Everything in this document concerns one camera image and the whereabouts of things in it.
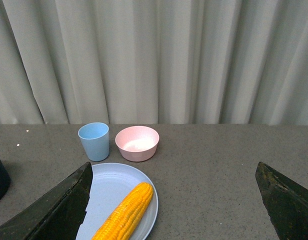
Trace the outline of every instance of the light blue cup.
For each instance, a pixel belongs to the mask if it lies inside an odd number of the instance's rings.
[[[82,126],[78,136],[87,157],[93,162],[106,159],[110,153],[109,126],[102,122],[93,122]]]

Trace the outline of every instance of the white curtain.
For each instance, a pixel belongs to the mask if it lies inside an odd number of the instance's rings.
[[[308,0],[0,0],[0,124],[308,125]]]

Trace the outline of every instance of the corn on the cob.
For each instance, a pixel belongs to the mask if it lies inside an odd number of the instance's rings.
[[[111,213],[92,240],[128,240],[153,196],[153,187],[139,183]]]

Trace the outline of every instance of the table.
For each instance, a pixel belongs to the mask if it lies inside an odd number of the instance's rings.
[[[11,186],[0,201],[0,225],[89,161],[77,132],[82,125],[0,125],[0,159]],[[273,240],[255,179],[262,161],[308,189],[308,126],[154,124],[155,155],[125,160],[112,124],[110,155],[154,183],[159,210],[149,240]]]

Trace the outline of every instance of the plate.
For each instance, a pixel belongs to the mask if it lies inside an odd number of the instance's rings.
[[[130,240],[145,240],[151,232],[159,210],[159,198],[152,181],[135,167],[121,163],[101,163],[92,166],[93,180],[86,207],[86,216],[80,225],[76,240],[89,240],[139,183],[153,186],[154,194]]]

